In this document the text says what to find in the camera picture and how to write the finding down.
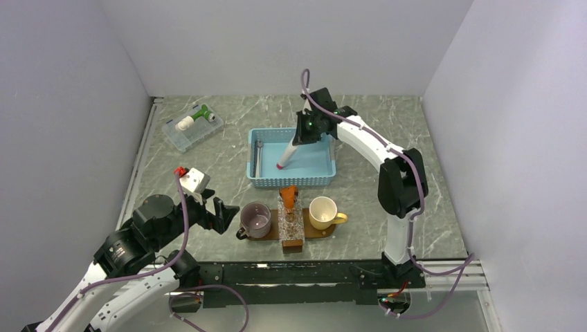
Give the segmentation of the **white toothpaste tube red cap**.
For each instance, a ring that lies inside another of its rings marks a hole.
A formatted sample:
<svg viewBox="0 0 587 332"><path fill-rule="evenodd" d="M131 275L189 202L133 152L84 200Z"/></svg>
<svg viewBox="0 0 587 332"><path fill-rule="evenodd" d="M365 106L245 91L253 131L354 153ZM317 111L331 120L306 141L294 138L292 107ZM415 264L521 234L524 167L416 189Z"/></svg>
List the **white toothpaste tube red cap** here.
<svg viewBox="0 0 587 332"><path fill-rule="evenodd" d="M291 138L291 140L288 142L284 152L282 153L281 157L279 158L278 162L276 163L276 167L278 169L284 169L289 164L291 157L297 151L298 147L294 144L294 138L295 138L295 136L293 136Z"/></svg>

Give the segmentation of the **light blue plastic basket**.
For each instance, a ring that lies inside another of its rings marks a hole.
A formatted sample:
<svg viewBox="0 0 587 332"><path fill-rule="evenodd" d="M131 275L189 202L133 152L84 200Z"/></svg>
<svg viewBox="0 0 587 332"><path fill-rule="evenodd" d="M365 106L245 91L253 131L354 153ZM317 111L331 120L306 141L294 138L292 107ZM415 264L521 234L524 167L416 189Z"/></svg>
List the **light blue plastic basket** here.
<svg viewBox="0 0 587 332"><path fill-rule="evenodd" d="M257 128L249 131L249 159L246 175L256 188L328 186L336 175L334 139L324 135L321 141L301 145L284 169L276 163L288 142L295 134L294 128ZM255 177L256 141L263 142L262 175Z"/></svg>

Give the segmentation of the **purple grey mug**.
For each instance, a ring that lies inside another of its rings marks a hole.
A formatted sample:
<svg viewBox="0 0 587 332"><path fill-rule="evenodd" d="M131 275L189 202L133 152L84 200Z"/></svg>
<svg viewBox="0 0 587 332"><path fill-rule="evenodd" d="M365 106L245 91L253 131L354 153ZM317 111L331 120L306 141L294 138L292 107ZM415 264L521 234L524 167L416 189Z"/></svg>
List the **purple grey mug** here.
<svg viewBox="0 0 587 332"><path fill-rule="evenodd" d="M252 202L243 207L240 213L240 228L236 233L239 240L261 239L271 230L271 211L260 202Z"/></svg>

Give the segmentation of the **orange toothpaste tube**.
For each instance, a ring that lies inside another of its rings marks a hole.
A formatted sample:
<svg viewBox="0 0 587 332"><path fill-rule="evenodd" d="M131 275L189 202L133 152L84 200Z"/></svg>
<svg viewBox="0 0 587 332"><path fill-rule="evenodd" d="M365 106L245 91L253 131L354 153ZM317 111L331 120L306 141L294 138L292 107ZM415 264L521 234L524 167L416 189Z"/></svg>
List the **orange toothpaste tube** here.
<svg viewBox="0 0 587 332"><path fill-rule="evenodd" d="M295 208L296 201L298 198L298 187L295 185L291 185L289 187L280 188L280 197L285 208Z"/></svg>

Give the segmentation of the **clear acrylic holder wooden base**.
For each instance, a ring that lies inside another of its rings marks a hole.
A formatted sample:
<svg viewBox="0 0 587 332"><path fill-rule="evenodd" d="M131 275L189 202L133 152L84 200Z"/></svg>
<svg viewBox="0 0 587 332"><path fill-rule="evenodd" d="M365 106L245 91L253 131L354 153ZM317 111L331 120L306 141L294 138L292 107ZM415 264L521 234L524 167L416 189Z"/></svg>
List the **clear acrylic holder wooden base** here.
<svg viewBox="0 0 587 332"><path fill-rule="evenodd" d="M305 231L299 189L282 187L278 198L278 239L285 255L302 252Z"/></svg>

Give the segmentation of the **yellow mug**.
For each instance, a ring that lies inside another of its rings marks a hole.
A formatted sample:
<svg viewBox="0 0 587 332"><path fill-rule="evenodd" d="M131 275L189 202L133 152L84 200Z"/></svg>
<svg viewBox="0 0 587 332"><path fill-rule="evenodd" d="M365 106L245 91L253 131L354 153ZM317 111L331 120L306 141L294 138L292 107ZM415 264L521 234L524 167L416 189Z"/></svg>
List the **yellow mug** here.
<svg viewBox="0 0 587 332"><path fill-rule="evenodd" d="M313 228L325 230L331 225L346 223L348 216L338 211L336 203L331 198L319 196L309 204L309 220Z"/></svg>

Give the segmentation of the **brown oval wooden tray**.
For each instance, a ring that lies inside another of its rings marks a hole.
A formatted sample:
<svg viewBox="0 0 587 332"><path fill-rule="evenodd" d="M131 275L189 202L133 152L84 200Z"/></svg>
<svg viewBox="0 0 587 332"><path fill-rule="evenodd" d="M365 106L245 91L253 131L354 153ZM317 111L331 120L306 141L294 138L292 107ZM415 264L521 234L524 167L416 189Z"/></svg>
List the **brown oval wooden tray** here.
<svg viewBox="0 0 587 332"><path fill-rule="evenodd" d="M248 239L251 241L294 241L305 239L321 239L329 237L334 232L336 225L331 225L325 230L313 228L309 220L309 209L303 208L301 212L297 211L296 220L293 220L293 214L287 215L287 221L280 222L281 212L276 209L271 210L271 230L261 239Z"/></svg>

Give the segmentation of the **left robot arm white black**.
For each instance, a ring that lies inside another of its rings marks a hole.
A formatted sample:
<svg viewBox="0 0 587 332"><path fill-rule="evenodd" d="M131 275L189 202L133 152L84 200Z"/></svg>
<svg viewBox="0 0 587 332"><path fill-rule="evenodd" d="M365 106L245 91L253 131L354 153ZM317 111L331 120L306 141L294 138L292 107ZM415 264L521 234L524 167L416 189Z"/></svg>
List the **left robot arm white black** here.
<svg viewBox="0 0 587 332"><path fill-rule="evenodd" d="M108 331L156 296L201 283L199 264L186 250L189 229L198 225L218 234L239 212L204 190L204 197L181 193L179 204L151 195L97 249L88 270L59 308L24 331ZM213 197L214 212L206 209Z"/></svg>

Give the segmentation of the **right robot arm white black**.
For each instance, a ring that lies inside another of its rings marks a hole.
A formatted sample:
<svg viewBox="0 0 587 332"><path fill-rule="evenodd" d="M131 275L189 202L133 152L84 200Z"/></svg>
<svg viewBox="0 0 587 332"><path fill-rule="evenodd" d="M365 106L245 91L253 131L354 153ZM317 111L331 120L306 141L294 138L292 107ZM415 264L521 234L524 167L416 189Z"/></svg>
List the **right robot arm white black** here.
<svg viewBox="0 0 587 332"><path fill-rule="evenodd" d="M305 105L297 112L292 148L313 144L325 136L360 153L378 172L377 198L387 214L387 240L383 257L387 264L381 277L390 287L398 287L414 267L413 223L424 211L428 184L422 154L415 148L403 149L368 126L357 112L338 107L326 88L302 90Z"/></svg>

